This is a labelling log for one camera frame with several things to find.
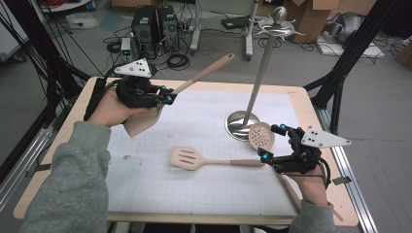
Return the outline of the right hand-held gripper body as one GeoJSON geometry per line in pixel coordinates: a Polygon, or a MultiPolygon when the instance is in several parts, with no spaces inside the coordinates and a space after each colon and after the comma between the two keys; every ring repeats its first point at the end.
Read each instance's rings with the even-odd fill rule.
{"type": "Polygon", "coordinates": [[[272,167],[279,173],[299,172],[301,174],[313,170],[322,160],[321,149],[337,146],[349,146],[351,141],[320,128],[309,126],[292,128],[286,135],[292,141],[292,154],[274,156],[272,167]]]}

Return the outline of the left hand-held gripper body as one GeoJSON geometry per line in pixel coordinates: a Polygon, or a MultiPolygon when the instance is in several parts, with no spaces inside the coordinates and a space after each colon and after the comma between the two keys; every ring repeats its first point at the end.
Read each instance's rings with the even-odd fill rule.
{"type": "Polygon", "coordinates": [[[162,94],[150,93],[150,78],[152,72],[145,58],[121,65],[115,69],[117,75],[122,75],[115,81],[119,100],[129,108],[155,108],[162,94]]]}

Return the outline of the beige perforated skimmer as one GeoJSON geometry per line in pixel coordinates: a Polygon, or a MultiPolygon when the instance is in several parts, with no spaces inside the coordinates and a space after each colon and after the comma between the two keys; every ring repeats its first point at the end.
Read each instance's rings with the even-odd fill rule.
{"type": "MultiPolygon", "coordinates": [[[[253,124],[249,130],[248,138],[251,146],[256,150],[258,148],[271,150],[275,142],[275,135],[271,131],[271,126],[266,122],[257,122],[253,124]]],[[[295,209],[300,212],[300,198],[292,188],[291,184],[285,176],[279,175],[278,178],[292,200],[295,209]]]]}

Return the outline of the solid beige spatula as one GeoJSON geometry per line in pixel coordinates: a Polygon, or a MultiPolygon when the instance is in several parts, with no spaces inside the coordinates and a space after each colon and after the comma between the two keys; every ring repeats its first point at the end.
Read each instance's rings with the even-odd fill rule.
{"type": "MultiPolygon", "coordinates": [[[[233,53],[227,54],[226,56],[220,58],[219,60],[202,70],[199,74],[174,89],[173,94],[179,94],[192,84],[218,71],[229,62],[231,62],[233,58],[233,53]]],[[[161,115],[163,107],[164,104],[160,104],[145,115],[134,116],[133,118],[127,120],[124,124],[124,128],[128,135],[130,137],[134,137],[155,125],[161,115]]]]}

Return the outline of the metal utensil stand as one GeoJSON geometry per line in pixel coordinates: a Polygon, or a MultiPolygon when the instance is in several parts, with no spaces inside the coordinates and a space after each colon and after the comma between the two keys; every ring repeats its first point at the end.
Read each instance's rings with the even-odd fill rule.
{"type": "Polygon", "coordinates": [[[293,34],[299,34],[293,26],[294,20],[287,20],[287,16],[287,9],[284,6],[279,6],[273,10],[271,15],[257,22],[259,34],[267,35],[268,42],[259,64],[249,103],[245,111],[235,111],[229,114],[224,123],[226,132],[236,140],[248,141],[252,126],[260,122],[260,118],[253,113],[253,108],[276,41],[278,39],[285,40],[293,34]]]}

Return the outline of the slotted beige spatula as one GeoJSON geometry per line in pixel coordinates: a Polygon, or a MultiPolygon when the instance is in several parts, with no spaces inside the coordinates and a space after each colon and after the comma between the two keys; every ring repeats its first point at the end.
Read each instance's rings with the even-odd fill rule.
{"type": "Polygon", "coordinates": [[[194,171],[203,165],[230,165],[244,167],[260,167],[263,163],[258,159],[208,159],[198,150],[189,147],[173,147],[171,163],[177,167],[194,171]]]}

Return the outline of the person's right hand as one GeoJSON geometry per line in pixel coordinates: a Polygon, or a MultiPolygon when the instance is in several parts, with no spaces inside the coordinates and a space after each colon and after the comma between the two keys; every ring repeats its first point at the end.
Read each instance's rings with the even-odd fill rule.
{"type": "Polygon", "coordinates": [[[305,174],[290,172],[287,176],[297,183],[304,200],[317,206],[328,206],[324,176],[319,166],[305,174]]]}

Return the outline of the person's left hand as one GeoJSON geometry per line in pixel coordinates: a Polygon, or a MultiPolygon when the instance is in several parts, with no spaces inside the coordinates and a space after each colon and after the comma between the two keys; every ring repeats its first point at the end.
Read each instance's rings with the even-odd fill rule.
{"type": "Polygon", "coordinates": [[[151,109],[148,108],[132,109],[126,107],[119,101],[115,89],[111,87],[105,92],[88,121],[112,127],[125,122],[129,118],[145,115],[150,111],[151,109]]]}

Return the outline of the black computer tower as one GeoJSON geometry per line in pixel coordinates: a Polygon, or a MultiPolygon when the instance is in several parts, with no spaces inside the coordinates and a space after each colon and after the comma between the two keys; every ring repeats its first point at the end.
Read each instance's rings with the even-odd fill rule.
{"type": "Polygon", "coordinates": [[[179,29],[178,19],[172,6],[160,6],[157,9],[160,29],[160,39],[165,51],[178,51],[179,29]]]}
{"type": "Polygon", "coordinates": [[[155,46],[159,41],[155,6],[139,5],[131,22],[131,29],[139,57],[155,59],[155,46]]]}

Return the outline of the white grid mat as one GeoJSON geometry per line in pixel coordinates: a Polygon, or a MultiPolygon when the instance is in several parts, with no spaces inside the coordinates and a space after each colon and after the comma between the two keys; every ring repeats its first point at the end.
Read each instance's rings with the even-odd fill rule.
{"type": "Polygon", "coordinates": [[[238,84],[193,87],[163,109],[158,122],[135,137],[112,129],[107,185],[112,213],[295,216],[273,169],[203,165],[190,171],[171,163],[173,147],[208,159],[255,159],[249,143],[232,138],[226,117],[246,108],[251,91],[238,84]]]}

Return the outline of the low cardboard box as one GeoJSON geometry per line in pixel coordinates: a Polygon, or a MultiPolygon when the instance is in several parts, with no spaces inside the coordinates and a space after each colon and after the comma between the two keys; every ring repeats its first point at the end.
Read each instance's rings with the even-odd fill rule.
{"type": "Polygon", "coordinates": [[[158,0],[111,0],[113,7],[132,8],[139,5],[158,5],[158,0]]]}

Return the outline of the black flat box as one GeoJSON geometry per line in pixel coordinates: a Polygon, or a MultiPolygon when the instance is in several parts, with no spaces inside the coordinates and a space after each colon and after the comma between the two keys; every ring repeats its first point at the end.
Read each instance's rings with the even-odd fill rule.
{"type": "Polygon", "coordinates": [[[232,17],[221,20],[222,26],[227,30],[243,28],[248,23],[248,17],[232,17]]]}

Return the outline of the white round table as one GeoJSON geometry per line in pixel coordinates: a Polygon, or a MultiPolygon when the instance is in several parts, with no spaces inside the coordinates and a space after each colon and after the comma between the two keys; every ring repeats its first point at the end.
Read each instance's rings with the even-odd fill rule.
{"type": "Polygon", "coordinates": [[[37,0],[44,13],[62,12],[85,6],[90,0],[37,0]]]}

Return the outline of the aluminium rail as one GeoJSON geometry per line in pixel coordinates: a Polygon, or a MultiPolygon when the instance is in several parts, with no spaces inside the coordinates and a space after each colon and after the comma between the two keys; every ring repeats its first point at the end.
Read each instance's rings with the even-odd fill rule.
{"type": "Polygon", "coordinates": [[[0,183],[0,213],[6,208],[19,185],[27,175],[34,175],[34,164],[51,145],[53,127],[41,128],[17,151],[17,162],[12,166],[5,179],[0,183]]]}
{"type": "Polygon", "coordinates": [[[345,187],[353,204],[357,215],[358,224],[360,225],[362,232],[379,233],[374,219],[362,196],[360,186],[358,185],[356,176],[346,156],[346,152],[342,146],[332,147],[330,150],[337,164],[340,176],[342,178],[350,179],[349,182],[345,182],[345,187]]]}

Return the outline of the black metal frame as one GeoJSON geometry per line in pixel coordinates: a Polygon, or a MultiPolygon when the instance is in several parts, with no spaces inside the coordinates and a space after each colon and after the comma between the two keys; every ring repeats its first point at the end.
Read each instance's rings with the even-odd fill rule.
{"type": "Polygon", "coordinates": [[[329,132],[338,133],[343,86],[347,76],[380,29],[404,1],[376,0],[333,68],[325,76],[304,86],[307,91],[319,89],[316,95],[311,98],[311,102],[316,112],[321,116],[321,123],[326,124],[326,129],[329,132]]]}
{"type": "Polygon", "coordinates": [[[56,119],[56,107],[62,99],[75,100],[82,88],[75,80],[88,81],[90,75],[66,61],[60,54],[43,22],[39,19],[30,0],[0,0],[0,6],[7,6],[36,53],[27,46],[12,24],[0,14],[0,22],[21,45],[31,60],[38,76],[47,82],[47,105],[43,111],[45,124],[56,119]]]}

